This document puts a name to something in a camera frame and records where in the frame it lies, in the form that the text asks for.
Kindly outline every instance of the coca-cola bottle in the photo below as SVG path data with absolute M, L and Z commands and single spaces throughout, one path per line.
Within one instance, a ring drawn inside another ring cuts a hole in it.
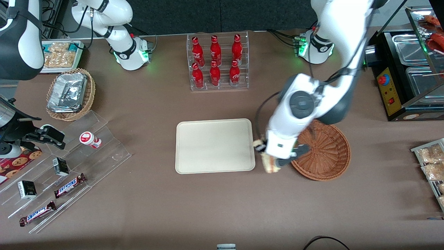
M 217 62 L 214 60 L 211 61 L 210 77 L 211 77 L 211 84 L 215 87 L 219 86 L 221 80 L 221 71 L 218 67 Z
M 242 64 L 242 44 L 241 44 L 241 35 L 234 35 L 234 43 L 231 47 L 231 52 L 233 54 L 233 60 L 238 61 L 238 65 Z
M 203 88 L 203 74 L 202 71 L 199 69 L 199 66 L 197 63 L 192 64 L 193 67 L 193 81 L 194 85 L 197 89 Z
M 238 61 L 233 60 L 231 62 L 231 68 L 230 68 L 230 85 L 231 87 L 237 87 L 239 86 L 239 75 L 241 74 L 241 71 L 238 67 Z
M 203 50 L 199 44 L 199 39 L 197 37 L 193 37 L 191 39 L 191 42 L 193 43 L 194 60 L 197 62 L 198 66 L 202 68 L 203 66 L 205 66 L 205 59 L 203 58 Z
M 218 66 L 222 64 L 222 50 L 221 46 L 218 43 L 218 37 L 217 36 L 211 36 L 211 59 L 216 61 Z

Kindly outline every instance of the food display case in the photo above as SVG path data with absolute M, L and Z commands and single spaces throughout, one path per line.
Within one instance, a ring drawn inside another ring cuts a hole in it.
M 371 37 L 364 65 L 373 70 L 389 121 L 444 120 L 444 32 L 435 12 L 444 9 L 432 0 L 409 2 Z

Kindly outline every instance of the clear acrylic bottle rack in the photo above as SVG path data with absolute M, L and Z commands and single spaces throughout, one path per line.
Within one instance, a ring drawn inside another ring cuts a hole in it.
M 106 120 L 90 111 L 81 119 L 71 123 L 66 129 L 64 142 L 66 147 L 60 150 L 52 145 L 38 145 L 43 154 L 18 172 L 13 179 L 0 186 L 1 209 L 8 218 L 19 220 L 32 214 L 34 211 L 54 201 L 57 210 L 49 212 L 43 218 L 38 218 L 24 227 L 29 233 L 40 232 L 47 224 L 58 217 L 69 206 L 76 202 L 95 184 L 125 162 L 131 155 L 119 140 L 106 127 Z M 90 131 L 102 139 L 98 149 L 80 143 L 82 132 Z M 55 174 L 52 160 L 61 157 L 66 160 L 70 170 L 68 176 Z M 54 191 L 64 186 L 83 173 L 87 180 L 76 186 L 68 194 L 56 199 Z M 33 181 L 36 186 L 37 197 L 21 199 L 18 192 L 18 181 Z
M 231 47 L 234 43 L 234 35 L 241 35 L 242 43 L 242 64 L 239 66 L 240 76 L 239 85 L 232 87 L 230 85 L 230 68 L 232 62 Z M 204 87 L 197 89 L 193 81 L 193 69 L 191 65 L 195 62 L 193 57 L 193 43 L 191 38 L 197 37 L 199 44 L 203 49 L 203 57 L 205 59 L 205 66 L 200 68 L 203 73 Z M 221 71 L 220 85 L 215 87 L 211 84 L 210 68 L 211 68 L 211 36 L 218 36 L 218 42 L 222 49 L 222 64 L 219 66 Z M 250 54 L 249 54 L 249 42 L 248 32 L 224 32 L 224 33 L 212 33 L 212 34 L 191 34 L 186 36 L 186 51 L 188 56 L 188 70 L 190 72 L 190 86 L 192 91 L 207 91 L 207 90 L 234 90 L 234 89 L 247 89 L 250 85 Z

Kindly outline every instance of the brown woven basket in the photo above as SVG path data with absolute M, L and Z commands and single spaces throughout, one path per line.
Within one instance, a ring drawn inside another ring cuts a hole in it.
M 292 161 L 296 170 L 316 181 L 329 181 L 341 176 L 350 164 L 350 145 L 344 134 L 333 125 L 317 120 L 297 138 L 308 144 L 310 151 Z
M 84 115 L 86 115 L 86 113 L 88 113 L 91 110 L 91 106 L 94 101 L 94 95 L 95 95 L 94 79 L 91 77 L 88 71 L 84 69 L 73 69 L 67 72 L 63 72 L 62 75 L 74 74 L 74 73 L 83 73 L 88 77 L 85 95 L 83 97 L 82 109 L 77 113 L 55 113 L 46 108 L 48 114 L 54 119 L 63 120 L 63 121 L 75 121 L 82 118 Z M 49 101 L 49 97 L 51 96 L 52 89 L 54 88 L 54 83 L 56 82 L 56 79 L 57 78 L 55 78 L 54 81 L 52 81 L 52 84 L 49 87 L 48 94 L 46 95 L 46 101 Z

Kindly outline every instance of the beige tray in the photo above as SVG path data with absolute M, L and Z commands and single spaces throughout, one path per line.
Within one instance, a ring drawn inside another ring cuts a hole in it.
M 177 125 L 177 173 L 250 171 L 255 163 L 248 119 L 184 121 Z

